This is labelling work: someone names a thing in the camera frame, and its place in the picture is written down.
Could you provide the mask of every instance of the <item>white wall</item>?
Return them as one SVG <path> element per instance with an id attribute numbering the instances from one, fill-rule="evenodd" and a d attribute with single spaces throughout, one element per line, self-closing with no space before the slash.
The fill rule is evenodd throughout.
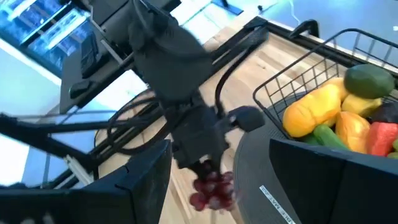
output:
<path id="1" fill-rule="evenodd" d="M 61 81 L 0 39 L 0 112 L 46 114 L 59 104 Z"/>
<path id="2" fill-rule="evenodd" d="M 0 113 L 47 114 L 59 104 L 60 84 L 59 78 L 0 39 Z M 0 184 L 21 181 L 28 152 L 28 145 L 0 134 Z"/>

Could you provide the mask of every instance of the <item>red grapes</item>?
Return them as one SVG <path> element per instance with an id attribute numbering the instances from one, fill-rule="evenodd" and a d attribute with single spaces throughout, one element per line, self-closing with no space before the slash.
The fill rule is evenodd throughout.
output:
<path id="1" fill-rule="evenodd" d="M 235 200 L 232 181 L 232 172 L 226 172 L 221 176 L 216 172 L 210 172 L 205 181 L 194 180 L 193 188 L 197 193 L 190 196 L 190 204 L 197 211 L 204 210 L 206 205 L 213 210 L 232 210 Z"/>

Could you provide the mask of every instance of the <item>wooden surface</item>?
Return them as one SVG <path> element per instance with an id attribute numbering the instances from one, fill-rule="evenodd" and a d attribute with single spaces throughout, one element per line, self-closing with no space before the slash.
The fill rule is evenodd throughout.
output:
<path id="1" fill-rule="evenodd" d="M 214 47 L 221 45 L 233 34 L 237 33 L 237 31 L 239 31 L 242 26 L 250 21 L 254 16 L 255 15 L 253 14 L 242 13 L 228 27 L 225 27 L 210 39 L 205 44 L 205 47 L 213 49 Z M 284 40 L 281 37 L 270 34 L 269 40 L 260 47 L 259 50 L 254 52 L 226 82 L 221 94 L 221 99 L 225 108 L 227 110 L 231 110 L 242 105 L 256 105 L 252 99 L 254 89 L 296 61 L 298 58 L 305 55 L 307 52 L 307 50 Z M 214 75 L 200 88 L 205 101 L 210 105 L 213 105 L 214 103 L 214 92 L 218 80 L 227 67 L 228 66 Z M 317 84 L 324 82 L 326 77 L 336 75 L 338 72 L 342 75 L 344 71 L 344 67 L 336 65 L 331 61 L 323 60 L 323 57 L 319 55 L 311 54 L 305 60 L 296 64 L 279 76 L 277 80 L 268 83 L 266 85 L 267 89 L 262 88 L 259 90 L 256 97 L 265 107 L 267 107 L 270 106 L 272 102 L 275 103 L 280 100 L 282 96 L 292 94 L 294 90 L 297 93 L 299 91 L 304 91 L 305 88 L 309 90 L 314 88 Z M 267 91 L 270 95 L 274 93 L 271 98 L 268 97 Z M 120 119 L 134 116 L 139 110 L 140 108 L 131 110 L 121 116 Z M 127 144 L 126 147 L 139 146 L 143 142 L 146 142 L 164 123 L 165 120 L 160 118 L 142 132 L 140 136 Z M 228 134 L 227 138 L 231 143 L 231 148 L 224 154 L 223 170 L 232 170 L 235 149 L 239 144 L 242 134 L 243 133 L 240 130 L 235 130 Z M 106 133 L 101 131 L 98 135 L 97 142 L 102 141 L 105 137 Z M 99 167 L 100 176 L 104 176 L 112 172 L 125 164 L 127 160 L 127 156 L 115 154 Z M 188 203 L 188 197 L 194 191 L 192 188 L 192 182 L 195 175 L 187 169 L 177 169 L 177 165 L 175 161 L 173 161 L 170 176 L 169 189 L 167 191 L 160 223 L 210 223 L 209 210 L 206 210 L 205 212 L 196 212 Z M 217 223 L 243 223 L 243 221 L 241 220 L 239 212 L 235 210 L 232 213 L 225 212 L 224 214 L 217 215 Z"/>

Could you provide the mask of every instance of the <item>yellow pepper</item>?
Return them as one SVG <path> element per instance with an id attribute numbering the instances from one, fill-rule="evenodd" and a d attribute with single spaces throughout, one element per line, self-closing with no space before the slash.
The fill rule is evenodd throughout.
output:
<path id="1" fill-rule="evenodd" d="M 338 87 L 341 101 L 343 101 L 348 96 L 349 93 L 346 90 L 346 88 L 344 87 L 344 78 L 341 78 L 341 77 L 331 78 L 331 79 L 327 80 L 324 84 L 322 84 L 322 86 L 326 86 L 329 84 L 332 84 L 332 85 L 335 85 Z"/>
<path id="2" fill-rule="evenodd" d="M 381 98 L 363 99 L 349 94 L 341 105 L 342 111 L 349 111 L 365 118 L 382 104 Z"/>
<path id="3" fill-rule="evenodd" d="M 340 105 L 339 88 L 336 85 L 325 85 L 286 108 L 283 126 L 292 137 L 305 136 L 318 124 L 333 119 L 340 112 Z"/>
<path id="4" fill-rule="evenodd" d="M 366 154 L 370 124 L 358 114 L 342 111 L 337 116 L 336 135 L 352 151 Z"/>

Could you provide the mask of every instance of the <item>green vegetable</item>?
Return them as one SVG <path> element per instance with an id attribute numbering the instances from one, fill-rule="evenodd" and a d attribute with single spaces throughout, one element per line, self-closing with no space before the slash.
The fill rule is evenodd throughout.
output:
<path id="1" fill-rule="evenodd" d="M 317 141 L 316 137 L 313 135 L 313 133 L 308 134 L 308 135 L 300 138 L 300 141 L 308 143 L 308 144 L 313 145 L 313 146 L 319 146 L 320 145 L 319 142 Z"/>
<path id="2" fill-rule="evenodd" d="M 394 148 L 395 151 L 398 152 L 398 139 L 396 139 L 396 140 L 392 143 L 392 147 Z"/>
<path id="3" fill-rule="evenodd" d="M 392 152 L 392 153 L 388 154 L 387 157 L 392 158 L 392 159 L 398 159 L 398 152 Z"/>
<path id="4" fill-rule="evenodd" d="M 325 124 L 318 125 L 313 130 L 313 135 L 322 146 L 335 147 L 337 149 L 349 150 L 339 137 Z"/>
<path id="5" fill-rule="evenodd" d="M 385 69 L 371 65 L 356 65 L 346 71 L 344 87 L 365 99 L 387 96 L 395 85 L 394 77 Z"/>

